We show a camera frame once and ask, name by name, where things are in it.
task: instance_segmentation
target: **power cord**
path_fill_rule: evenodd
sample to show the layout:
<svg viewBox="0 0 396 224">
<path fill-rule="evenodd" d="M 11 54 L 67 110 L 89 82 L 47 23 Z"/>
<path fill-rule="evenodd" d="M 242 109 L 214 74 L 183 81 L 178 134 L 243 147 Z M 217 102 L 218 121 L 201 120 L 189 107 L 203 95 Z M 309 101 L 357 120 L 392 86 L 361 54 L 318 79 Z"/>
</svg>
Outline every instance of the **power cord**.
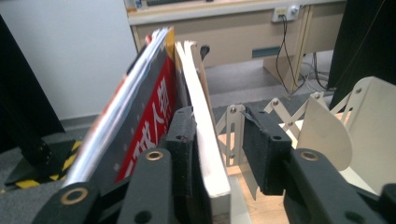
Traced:
<svg viewBox="0 0 396 224">
<path fill-rule="evenodd" d="M 306 82 L 306 87 L 307 87 L 308 90 L 311 91 L 311 92 L 318 92 L 318 91 L 320 91 L 320 90 L 318 90 L 317 88 L 315 88 L 315 86 L 312 85 L 312 84 L 309 82 L 309 79 L 311 78 L 311 77 L 310 77 L 311 71 L 314 69 L 313 60 L 312 60 L 311 63 L 302 63 L 302 65 L 303 65 L 303 64 L 309 65 L 309 71 L 308 71 L 308 73 L 307 73 L 306 75 L 300 74 L 300 75 L 307 81 L 307 82 Z"/>
<path fill-rule="evenodd" d="M 321 88 L 327 90 L 327 89 L 328 89 L 327 86 L 326 86 L 326 87 L 323 86 L 323 85 L 321 84 L 321 82 L 320 82 L 320 79 L 319 79 L 319 75 L 318 75 L 318 58 L 317 58 L 317 53 L 316 53 L 316 52 L 314 52 L 314 55 L 313 55 L 313 57 L 312 57 L 312 60 L 313 60 L 313 62 L 314 62 L 315 79 L 317 80 L 317 83 L 319 84 L 319 86 L 320 86 Z"/>
<path fill-rule="evenodd" d="M 281 17 L 282 17 L 282 21 L 283 21 L 283 40 L 282 40 L 282 44 L 280 45 L 279 52 L 276 55 L 276 71 L 277 71 L 277 75 L 279 76 L 279 79 L 282 82 L 282 85 L 285 88 L 286 92 L 288 94 L 292 95 L 295 92 L 297 92 L 297 90 L 299 90 L 305 84 L 305 78 L 303 79 L 303 83 L 299 86 L 297 84 L 297 82 L 296 82 L 295 77 L 294 77 L 294 71 L 293 71 L 293 68 L 291 66 L 291 61 L 290 61 L 290 57 L 289 57 L 289 54 L 288 54 L 288 49 L 286 48 L 286 33 L 288 32 L 288 20 L 287 20 L 285 15 L 282 15 Z M 297 86 L 297 89 L 295 91 L 289 91 L 288 88 L 286 88 L 285 82 L 283 81 L 283 78 L 280 75 L 279 69 L 277 67 L 277 61 L 279 59 L 279 54 L 280 54 L 280 51 L 282 51 L 283 46 L 285 46 L 285 52 L 286 52 L 286 56 L 288 58 L 288 62 L 289 62 L 290 70 L 291 70 L 291 76 L 293 78 L 294 84 Z"/>
</svg>

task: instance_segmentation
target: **black stand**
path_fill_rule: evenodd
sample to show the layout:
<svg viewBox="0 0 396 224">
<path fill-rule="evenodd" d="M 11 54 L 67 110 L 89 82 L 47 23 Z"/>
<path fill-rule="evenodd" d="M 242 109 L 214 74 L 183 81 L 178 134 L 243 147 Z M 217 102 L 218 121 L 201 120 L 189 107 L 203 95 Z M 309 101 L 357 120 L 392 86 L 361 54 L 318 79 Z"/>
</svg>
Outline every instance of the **black stand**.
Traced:
<svg viewBox="0 0 396 224">
<path fill-rule="evenodd" d="M 6 185 L 28 179 L 47 178 L 64 171 L 75 140 L 47 145 L 6 91 L 0 89 L 0 125 L 20 146 L 24 157 L 11 173 Z"/>
</svg>

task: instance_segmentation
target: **floor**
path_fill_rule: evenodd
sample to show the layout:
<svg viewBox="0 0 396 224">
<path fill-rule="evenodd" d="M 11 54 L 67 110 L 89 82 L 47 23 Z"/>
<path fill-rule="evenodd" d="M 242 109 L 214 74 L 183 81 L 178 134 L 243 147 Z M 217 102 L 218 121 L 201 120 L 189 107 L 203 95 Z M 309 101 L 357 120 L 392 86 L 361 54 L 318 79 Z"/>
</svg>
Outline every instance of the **floor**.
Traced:
<svg viewBox="0 0 396 224">
<path fill-rule="evenodd" d="M 325 91 L 314 79 L 312 58 L 313 54 L 305 55 L 298 84 L 304 82 L 302 77 L 306 79 L 306 82 L 294 94 Z M 319 72 L 328 74 L 332 61 L 332 50 L 318 53 L 317 58 Z M 205 71 L 212 107 L 289 96 L 283 86 L 262 68 L 262 60 L 208 67 Z"/>
<path fill-rule="evenodd" d="M 329 72 L 331 60 L 332 51 L 318 54 L 318 70 L 322 74 Z M 313 79 L 311 64 L 312 54 L 307 54 L 304 57 L 301 72 L 306 81 L 294 94 L 323 91 Z M 262 68 L 262 61 L 208 67 L 206 68 L 206 77 L 213 107 L 289 96 L 283 86 Z M 301 78 L 299 83 L 303 83 L 304 78 Z M 71 131 L 66 134 L 53 135 L 47 141 L 60 141 L 70 138 L 82 140 L 87 132 L 86 127 L 81 128 L 78 125 L 75 129 L 68 127 L 67 130 Z M 20 159 L 21 153 L 18 149 L 0 154 L 0 183 L 2 187 L 7 176 Z M 61 185 L 62 183 L 53 182 L 41 185 L 39 188 L 0 192 L 0 217 L 2 217 L 0 223 L 3 223 L 3 221 L 5 223 L 30 223 L 41 206 Z M 20 216 L 15 211 L 24 211 L 24 214 Z"/>
</svg>

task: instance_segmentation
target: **yellow black caution tape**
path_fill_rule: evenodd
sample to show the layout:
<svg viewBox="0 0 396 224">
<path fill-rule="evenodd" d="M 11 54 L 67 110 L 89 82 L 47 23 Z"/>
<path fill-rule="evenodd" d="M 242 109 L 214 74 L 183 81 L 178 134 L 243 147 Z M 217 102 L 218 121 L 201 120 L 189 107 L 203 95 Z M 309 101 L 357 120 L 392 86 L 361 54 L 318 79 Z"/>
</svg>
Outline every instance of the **yellow black caution tape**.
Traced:
<svg viewBox="0 0 396 224">
<path fill-rule="evenodd" d="M 57 175 L 51 175 L 48 177 L 40 177 L 35 180 L 23 180 L 20 182 L 16 182 L 15 186 L 19 189 L 28 189 L 31 187 L 36 187 L 40 184 L 48 183 L 51 181 L 57 181 L 57 180 L 64 180 L 66 178 L 67 171 L 69 170 L 70 166 L 73 164 L 73 161 L 75 160 L 77 156 L 77 149 L 81 145 L 81 141 L 77 141 L 72 149 L 71 149 L 71 154 L 69 158 L 64 162 L 64 168 L 62 169 L 60 174 Z"/>
</svg>

